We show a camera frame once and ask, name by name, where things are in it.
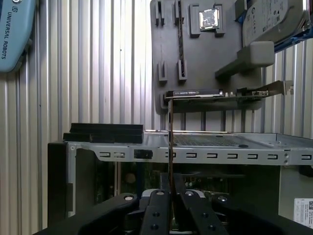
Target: white wall panel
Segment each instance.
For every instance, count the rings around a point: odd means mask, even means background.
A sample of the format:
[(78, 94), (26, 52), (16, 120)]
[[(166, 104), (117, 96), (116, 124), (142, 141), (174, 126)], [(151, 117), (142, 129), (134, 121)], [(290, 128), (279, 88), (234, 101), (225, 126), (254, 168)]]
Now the white wall panel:
[[(149, 0), (42, 0), (34, 44), (18, 73), (0, 75), (0, 235), (47, 222), (47, 144), (72, 122), (142, 123), (155, 112)], [(294, 95), (256, 111), (175, 114), (174, 129), (313, 136), (313, 41), (276, 55), (264, 82), (293, 80)]]

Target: black plastic part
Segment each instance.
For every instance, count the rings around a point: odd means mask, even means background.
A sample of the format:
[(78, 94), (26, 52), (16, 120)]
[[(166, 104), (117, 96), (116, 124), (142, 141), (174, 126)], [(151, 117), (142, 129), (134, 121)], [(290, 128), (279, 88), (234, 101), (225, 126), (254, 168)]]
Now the black plastic part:
[(142, 143), (143, 125), (73, 123), (63, 141)]
[(313, 178), (313, 167), (310, 165), (301, 165), (299, 166), (299, 173), (301, 175)]
[[(132, 197), (132, 200), (125, 200), (127, 197)], [(124, 218), (127, 213), (133, 211), (138, 205), (139, 200), (136, 195), (123, 193), (36, 234), (108, 234), (122, 222), (121, 218)]]
[(67, 144), (48, 144), (48, 226), (67, 218)]
[(191, 38), (198, 38), (200, 32), (199, 4), (189, 5), (189, 32)]
[(275, 62), (274, 43), (253, 42), (237, 52), (237, 58), (215, 72), (217, 79), (228, 79), (237, 73), (267, 67)]
[(186, 60), (178, 60), (177, 73), (178, 73), (179, 82), (184, 82), (187, 80), (187, 61)]
[(219, 20), (219, 27), (215, 29), (215, 37), (222, 37), (226, 33), (226, 19), (225, 15), (226, 12), (223, 7), (223, 1), (217, 0), (215, 1), (214, 8), (219, 11), (220, 20)]
[(179, 2), (180, 0), (174, 1), (174, 24), (178, 25), (179, 22)]
[(140, 235), (169, 234), (170, 207), (170, 193), (168, 191), (153, 191), (143, 217)]
[(153, 152), (152, 150), (147, 149), (135, 149), (134, 158), (136, 159), (152, 159)]
[(167, 65), (165, 61), (158, 63), (157, 71), (158, 71), (159, 82), (165, 83), (167, 81)]
[(313, 230), (304, 225), (276, 214), (264, 213), (252, 205), (238, 203), (224, 194), (213, 196), (212, 208), (227, 216), (231, 234), (313, 235)]
[(188, 231), (197, 231), (200, 235), (207, 235), (214, 232), (219, 235), (227, 235), (222, 222), (218, 219), (211, 206), (208, 204), (208, 200), (201, 199), (197, 193), (185, 194), (182, 192), (180, 195), (182, 205), (178, 204), (177, 210), (182, 210), (184, 207), (186, 213), (177, 213), (176, 218), (181, 225), (182, 229)]
[(105, 133), (110, 131), (113, 134), (141, 134), (143, 125), (135, 124), (96, 124), (96, 123), (72, 123), (71, 133)]
[(247, 6), (247, 0), (236, 0), (235, 2), (235, 20), (238, 21), (238, 19), (246, 13), (248, 10)]
[(164, 25), (164, 4), (161, 0), (155, 2), (155, 18), (156, 26), (159, 25), (159, 21), (161, 21), (161, 25)]

